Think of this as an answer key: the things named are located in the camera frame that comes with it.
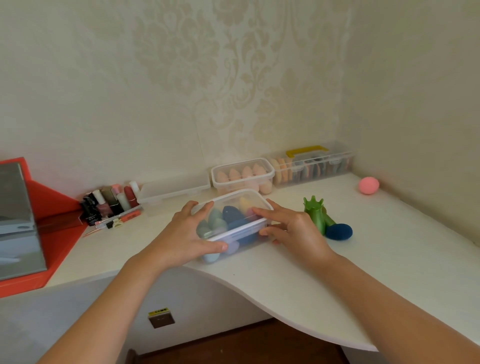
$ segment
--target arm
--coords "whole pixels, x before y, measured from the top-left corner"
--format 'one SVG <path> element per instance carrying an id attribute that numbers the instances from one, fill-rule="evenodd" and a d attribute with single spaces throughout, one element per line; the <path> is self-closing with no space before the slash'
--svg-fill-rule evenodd
<path id="1" fill-rule="evenodd" d="M 349 307 L 391 364 L 480 363 L 480 347 L 337 255 L 310 217 L 281 207 L 254 209 L 280 222 L 260 231 L 284 244 Z"/>
<path id="2" fill-rule="evenodd" d="M 38 364 L 116 362 L 128 329 L 160 274 L 203 254 L 220 253 L 227 249 L 223 242 L 198 238 L 195 229 L 208 214 L 213 202 L 191 216 L 192 207 L 196 204 L 188 202 L 160 235 L 125 263 L 100 297 Z"/>

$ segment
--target wallpaper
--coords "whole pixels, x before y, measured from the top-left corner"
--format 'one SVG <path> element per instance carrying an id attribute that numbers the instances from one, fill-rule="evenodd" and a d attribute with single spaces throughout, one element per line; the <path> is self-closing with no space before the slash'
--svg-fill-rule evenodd
<path id="1" fill-rule="evenodd" d="M 76 195 L 335 137 L 350 0 L 0 4 L 0 158 Z"/>
<path id="2" fill-rule="evenodd" d="M 339 137 L 356 172 L 480 244 L 480 2 L 358 3 Z"/>

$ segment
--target clear plastic container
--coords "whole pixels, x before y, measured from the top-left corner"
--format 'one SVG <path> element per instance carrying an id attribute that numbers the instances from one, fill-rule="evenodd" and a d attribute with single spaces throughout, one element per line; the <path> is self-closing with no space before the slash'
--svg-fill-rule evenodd
<path id="1" fill-rule="evenodd" d="M 257 243 L 268 240 L 258 234 L 269 221 L 255 215 L 252 207 L 267 208 L 272 206 L 256 191 L 243 189 L 214 198 L 214 205 L 208 216 L 198 224 L 197 234 L 202 239 L 212 242 L 224 241 L 228 249 L 224 253 L 206 254 L 203 260 L 213 263 L 219 258 L 245 250 Z M 200 210 L 207 202 L 198 204 L 192 209 L 192 214 Z"/>
<path id="2" fill-rule="evenodd" d="M 210 178 L 208 173 L 204 171 L 195 175 L 185 175 L 146 183 L 142 186 L 137 201 L 143 208 L 148 208 L 149 206 L 161 204 L 166 198 L 182 194 L 195 195 L 210 187 Z"/>
<path id="3" fill-rule="evenodd" d="M 212 168 L 213 186 L 219 195 L 250 188 L 261 194 L 272 191 L 273 166 L 265 158 L 222 164 Z"/>
<path id="4" fill-rule="evenodd" d="M 340 142 L 324 143 L 267 156 L 275 169 L 273 184 L 285 187 L 348 173 L 354 154 Z"/>

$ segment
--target wall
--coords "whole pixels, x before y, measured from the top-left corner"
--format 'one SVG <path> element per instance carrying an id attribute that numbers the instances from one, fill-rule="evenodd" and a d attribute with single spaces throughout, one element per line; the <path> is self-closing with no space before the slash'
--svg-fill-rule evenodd
<path id="1" fill-rule="evenodd" d="M 332 139 L 350 1 L 0 4 L 0 158 L 77 196 Z"/>
<path id="2" fill-rule="evenodd" d="M 32 291 L 0 300 L 0 363 L 34 363 L 100 295 L 112 278 Z M 168 307 L 174 325 L 153 329 L 147 313 Z M 139 354 L 270 318 L 238 293 L 186 268 L 153 285 L 124 348 Z"/>
<path id="3" fill-rule="evenodd" d="M 339 136 L 356 173 L 480 243 L 480 3 L 356 6 Z"/>

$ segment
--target white bottle cap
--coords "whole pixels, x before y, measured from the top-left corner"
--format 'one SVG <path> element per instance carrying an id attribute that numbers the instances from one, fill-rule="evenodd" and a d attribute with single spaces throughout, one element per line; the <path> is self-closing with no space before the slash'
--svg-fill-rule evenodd
<path id="1" fill-rule="evenodd" d="M 100 192 L 100 190 L 95 190 L 92 192 L 93 193 L 93 196 L 95 196 L 96 200 L 98 201 L 98 204 L 99 205 L 103 205 L 103 204 L 106 204 L 107 202 L 105 201 L 105 199 L 103 198 L 103 195 L 102 193 Z"/>
<path id="2" fill-rule="evenodd" d="M 138 184 L 135 181 L 131 181 L 129 183 L 130 187 L 132 188 L 133 194 L 138 199 L 138 195 L 140 194 L 140 188 L 138 188 Z"/>

